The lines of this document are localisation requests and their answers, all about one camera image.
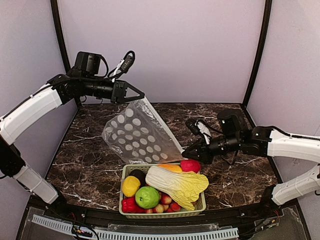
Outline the clear dotted zip top bag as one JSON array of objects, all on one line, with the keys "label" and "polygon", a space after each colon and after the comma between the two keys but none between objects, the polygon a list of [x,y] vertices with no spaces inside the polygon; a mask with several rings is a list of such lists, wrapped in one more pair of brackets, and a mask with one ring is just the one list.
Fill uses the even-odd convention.
[{"label": "clear dotted zip top bag", "polygon": [[105,124],[101,136],[126,164],[167,164],[185,159],[180,143],[147,98],[130,102]]}]

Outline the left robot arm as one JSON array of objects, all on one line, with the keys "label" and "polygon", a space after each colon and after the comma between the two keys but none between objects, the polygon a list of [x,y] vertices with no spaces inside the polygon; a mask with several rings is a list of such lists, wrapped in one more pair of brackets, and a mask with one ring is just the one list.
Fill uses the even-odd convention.
[{"label": "left robot arm", "polygon": [[48,80],[38,91],[1,116],[0,171],[3,177],[15,179],[46,204],[60,201],[61,193],[22,159],[14,143],[40,118],[73,99],[95,97],[124,104],[144,98],[142,91],[120,79],[135,59],[135,52],[130,50],[115,69],[108,69],[104,76],[99,76],[100,63],[105,62],[105,58],[97,53],[80,51],[67,74],[58,74]]}]

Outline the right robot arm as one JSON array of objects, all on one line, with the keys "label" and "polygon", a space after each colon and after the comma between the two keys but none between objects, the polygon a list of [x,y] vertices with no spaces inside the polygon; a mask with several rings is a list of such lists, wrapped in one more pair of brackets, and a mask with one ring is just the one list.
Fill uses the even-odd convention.
[{"label": "right robot arm", "polygon": [[320,191],[320,138],[285,132],[276,126],[256,126],[249,129],[244,114],[239,109],[226,109],[217,114],[221,128],[219,136],[212,137],[213,130],[203,120],[186,121],[190,131],[200,138],[182,152],[187,159],[210,164],[215,156],[230,152],[242,152],[257,157],[288,157],[315,162],[306,173],[284,183],[267,187],[261,204],[281,206],[284,203]]}]

